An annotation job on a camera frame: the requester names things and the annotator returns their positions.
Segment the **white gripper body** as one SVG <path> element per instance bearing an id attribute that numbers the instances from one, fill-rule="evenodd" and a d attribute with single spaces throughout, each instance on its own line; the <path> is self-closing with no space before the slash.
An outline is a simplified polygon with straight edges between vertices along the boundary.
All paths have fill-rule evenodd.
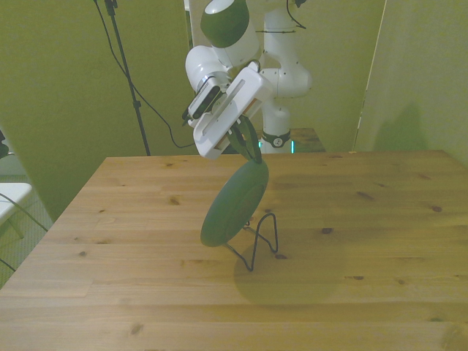
<path id="1" fill-rule="evenodd" d="M 251 118 L 272 93 L 272 85 L 260 74 L 256 61 L 233 80 L 223 71 L 204 75 L 192 100 L 193 138 L 198 153 L 208 159 L 218 158 L 230 145 L 228 130 L 239 130 L 240 117 Z"/>

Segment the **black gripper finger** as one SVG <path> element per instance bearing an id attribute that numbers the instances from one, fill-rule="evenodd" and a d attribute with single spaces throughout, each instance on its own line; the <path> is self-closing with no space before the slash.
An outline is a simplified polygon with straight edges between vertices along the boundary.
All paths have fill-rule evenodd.
<path id="1" fill-rule="evenodd" d="M 253 159 L 255 162 L 261 162 L 262 154 L 259 147 L 257 133 L 253 127 L 253 124 L 246 116 L 241 116 L 240 120 L 240 132 L 244 139 L 244 150 L 246 152 L 246 158 Z"/>
<path id="2" fill-rule="evenodd" d="M 236 128 L 231 128 L 227 132 L 227 137 L 230 142 L 230 145 L 235 151 L 241 154 L 247 160 L 253 159 L 253 156 L 250 154 L 246 141 L 243 138 L 241 132 Z"/>

